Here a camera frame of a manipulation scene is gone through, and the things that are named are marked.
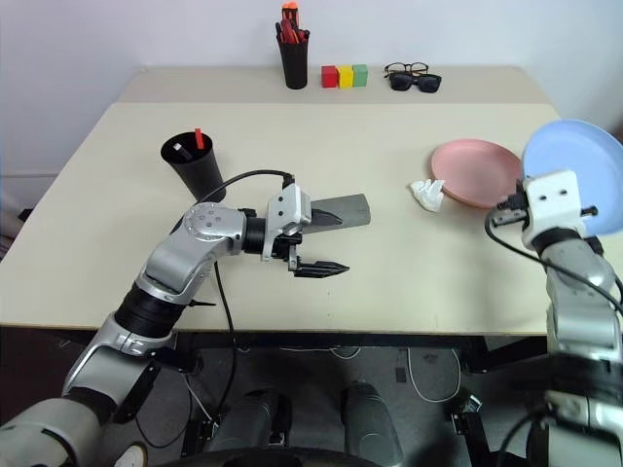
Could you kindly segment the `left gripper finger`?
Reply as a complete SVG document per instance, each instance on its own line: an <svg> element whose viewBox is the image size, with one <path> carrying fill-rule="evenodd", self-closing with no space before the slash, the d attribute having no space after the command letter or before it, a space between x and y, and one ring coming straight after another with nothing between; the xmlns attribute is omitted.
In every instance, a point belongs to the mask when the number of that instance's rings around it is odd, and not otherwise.
<svg viewBox="0 0 623 467"><path fill-rule="evenodd" d="M316 261L314 263L299 262L294 269L294 276L300 278L326 278L349 271L349 267L327 261Z"/></svg>
<svg viewBox="0 0 623 467"><path fill-rule="evenodd" d="M342 225L342 219L332 212L322 209L311 210L311 229L315 231L331 230Z"/></svg>

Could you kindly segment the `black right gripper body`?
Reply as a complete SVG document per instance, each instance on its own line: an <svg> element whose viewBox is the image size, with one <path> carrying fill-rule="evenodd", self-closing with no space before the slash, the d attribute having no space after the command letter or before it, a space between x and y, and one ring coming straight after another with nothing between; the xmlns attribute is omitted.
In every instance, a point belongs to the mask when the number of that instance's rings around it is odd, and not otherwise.
<svg viewBox="0 0 623 467"><path fill-rule="evenodd" d="M528 199L525 193L516 193L498 203L494 209L492 223L495 227L529 223Z"/></svg>

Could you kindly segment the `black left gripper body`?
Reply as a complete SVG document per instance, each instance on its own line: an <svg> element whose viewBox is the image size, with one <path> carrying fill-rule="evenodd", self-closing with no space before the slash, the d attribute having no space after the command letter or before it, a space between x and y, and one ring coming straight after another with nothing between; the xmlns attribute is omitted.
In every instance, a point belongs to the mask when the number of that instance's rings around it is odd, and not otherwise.
<svg viewBox="0 0 623 467"><path fill-rule="evenodd" d="M274 240L272 258L280 259L288 266L289 271L314 271L315 265L304 263L297 254L297 247L303 241L303 228L292 227L280 233Z"/></svg>

